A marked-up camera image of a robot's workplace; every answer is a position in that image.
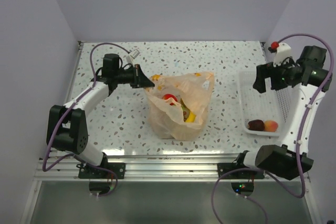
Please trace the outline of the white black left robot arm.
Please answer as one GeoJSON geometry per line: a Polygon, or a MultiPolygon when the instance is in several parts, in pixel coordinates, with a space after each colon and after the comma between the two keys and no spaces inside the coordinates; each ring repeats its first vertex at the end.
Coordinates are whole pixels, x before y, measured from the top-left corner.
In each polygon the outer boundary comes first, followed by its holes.
{"type": "Polygon", "coordinates": [[[132,88],[153,88],[155,84],[145,76],[139,64],[129,68],[121,66],[117,54],[106,54],[100,72],[77,97],[64,105],[54,105],[49,111],[47,127],[47,151],[43,171],[51,168],[47,160],[52,148],[74,156],[90,165],[90,171],[97,178],[104,178],[109,172],[107,156],[89,142],[87,115],[103,100],[108,98],[120,84],[132,88]]]}

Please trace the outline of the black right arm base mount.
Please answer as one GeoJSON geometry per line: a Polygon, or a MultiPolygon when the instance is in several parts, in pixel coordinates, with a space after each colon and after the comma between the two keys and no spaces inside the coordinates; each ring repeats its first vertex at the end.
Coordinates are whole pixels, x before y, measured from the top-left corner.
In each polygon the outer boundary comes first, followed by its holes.
{"type": "Polygon", "coordinates": [[[232,162],[217,164],[218,177],[223,179],[264,179],[263,172],[253,171],[243,164],[246,153],[239,153],[232,162]]]}

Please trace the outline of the banana print plastic bag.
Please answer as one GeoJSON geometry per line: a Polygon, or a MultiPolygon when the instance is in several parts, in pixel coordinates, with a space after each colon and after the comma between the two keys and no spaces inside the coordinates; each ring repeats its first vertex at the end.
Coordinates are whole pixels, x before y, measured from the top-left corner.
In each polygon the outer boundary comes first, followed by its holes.
{"type": "Polygon", "coordinates": [[[162,76],[155,74],[150,78],[153,88],[144,92],[149,104],[149,124],[161,139],[173,138],[179,141],[191,141],[198,137],[207,121],[208,107],[214,90],[215,78],[212,72],[195,72],[181,76],[162,76]],[[169,105],[172,100],[163,100],[167,94],[173,94],[178,102],[169,105]],[[180,100],[195,115],[193,123],[184,122],[180,100]]]}

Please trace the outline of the orange fake peach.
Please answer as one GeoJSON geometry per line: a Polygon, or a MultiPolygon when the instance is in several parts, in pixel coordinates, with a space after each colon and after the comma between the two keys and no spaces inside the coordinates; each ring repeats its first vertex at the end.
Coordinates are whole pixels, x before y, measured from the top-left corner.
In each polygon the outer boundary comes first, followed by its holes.
{"type": "Polygon", "coordinates": [[[278,130],[278,123],[273,120],[264,121],[265,132],[276,132],[278,130]]]}

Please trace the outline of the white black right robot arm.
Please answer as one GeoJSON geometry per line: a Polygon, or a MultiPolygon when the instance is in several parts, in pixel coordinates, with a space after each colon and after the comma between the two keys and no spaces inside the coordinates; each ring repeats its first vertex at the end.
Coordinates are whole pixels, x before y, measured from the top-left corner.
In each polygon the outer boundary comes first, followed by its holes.
{"type": "Polygon", "coordinates": [[[292,180],[309,171],[313,160],[308,157],[308,143],[316,111],[332,81],[332,71],[324,69],[326,55],[331,52],[318,46],[305,46],[294,61],[291,47],[284,42],[273,42],[268,49],[275,55],[270,63],[256,67],[253,88],[266,92],[266,79],[271,89],[290,88],[290,106],[278,143],[263,145],[257,152],[239,154],[234,172],[246,178],[253,168],[292,180]]]}

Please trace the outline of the white perforated plastic basket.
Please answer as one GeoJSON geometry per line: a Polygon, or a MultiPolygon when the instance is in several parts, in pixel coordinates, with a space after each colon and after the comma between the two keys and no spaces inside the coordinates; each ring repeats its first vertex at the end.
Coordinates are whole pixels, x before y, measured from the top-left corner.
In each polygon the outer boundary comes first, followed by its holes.
{"type": "Polygon", "coordinates": [[[237,91],[243,130],[252,135],[278,137],[284,128],[291,104],[291,87],[275,91],[271,90],[270,79],[265,80],[266,92],[259,93],[253,88],[256,73],[243,70],[237,74],[237,91]],[[278,123],[275,132],[252,131],[247,128],[252,120],[278,123]]]}

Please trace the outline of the dark red fake passionfruit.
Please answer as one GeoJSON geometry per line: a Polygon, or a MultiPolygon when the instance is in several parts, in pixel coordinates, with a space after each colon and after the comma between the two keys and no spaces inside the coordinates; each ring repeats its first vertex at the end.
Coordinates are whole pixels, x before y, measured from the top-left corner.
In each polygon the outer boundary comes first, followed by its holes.
{"type": "Polygon", "coordinates": [[[251,131],[264,131],[265,124],[263,120],[251,120],[248,122],[247,128],[251,131]]]}

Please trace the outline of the aluminium table frame rail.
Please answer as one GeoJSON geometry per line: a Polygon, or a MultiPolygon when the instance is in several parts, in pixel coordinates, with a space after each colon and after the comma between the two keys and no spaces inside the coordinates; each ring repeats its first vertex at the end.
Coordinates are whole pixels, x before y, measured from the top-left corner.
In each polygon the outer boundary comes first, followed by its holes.
{"type": "Polygon", "coordinates": [[[192,141],[163,140],[148,123],[141,89],[121,85],[89,115],[90,142],[111,162],[125,163],[125,178],[109,196],[89,193],[78,178],[77,161],[67,158],[44,173],[36,169],[24,223],[317,223],[311,195],[297,199],[270,177],[255,179],[251,200],[234,194],[231,182],[218,187],[217,164],[238,153],[277,143],[243,129],[238,75],[265,62],[259,41],[119,42],[115,46],[81,42],[80,58],[68,98],[77,96],[107,53],[138,49],[146,75],[211,71],[214,92],[207,124],[192,141]]]}

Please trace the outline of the red fake apple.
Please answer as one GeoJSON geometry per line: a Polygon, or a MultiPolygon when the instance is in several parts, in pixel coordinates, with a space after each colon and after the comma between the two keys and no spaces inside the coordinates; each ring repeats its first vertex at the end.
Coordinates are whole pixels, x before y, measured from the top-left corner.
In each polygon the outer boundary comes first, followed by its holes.
{"type": "Polygon", "coordinates": [[[176,96],[174,96],[173,94],[167,93],[162,97],[163,100],[172,100],[174,102],[170,102],[169,105],[175,105],[175,103],[178,102],[178,99],[176,96]]]}

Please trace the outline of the yellow fake banana bunch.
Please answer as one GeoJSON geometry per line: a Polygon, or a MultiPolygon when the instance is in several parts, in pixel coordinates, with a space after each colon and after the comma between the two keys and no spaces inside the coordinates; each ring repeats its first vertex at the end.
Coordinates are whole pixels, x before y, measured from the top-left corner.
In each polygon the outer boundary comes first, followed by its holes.
{"type": "Polygon", "coordinates": [[[185,105],[183,99],[180,100],[182,110],[183,110],[183,118],[186,123],[193,123],[195,121],[196,115],[185,105]]]}

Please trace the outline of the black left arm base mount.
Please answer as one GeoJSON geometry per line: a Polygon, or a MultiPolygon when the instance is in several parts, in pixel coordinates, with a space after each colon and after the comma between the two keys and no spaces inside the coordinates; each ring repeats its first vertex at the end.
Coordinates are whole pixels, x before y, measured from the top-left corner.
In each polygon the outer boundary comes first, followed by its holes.
{"type": "Polygon", "coordinates": [[[124,179],[125,163],[111,163],[106,156],[103,156],[99,166],[89,164],[77,156],[75,159],[80,162],[80,164],[76,165],[79,168],[78,177],[80,179],[124,179]]]}

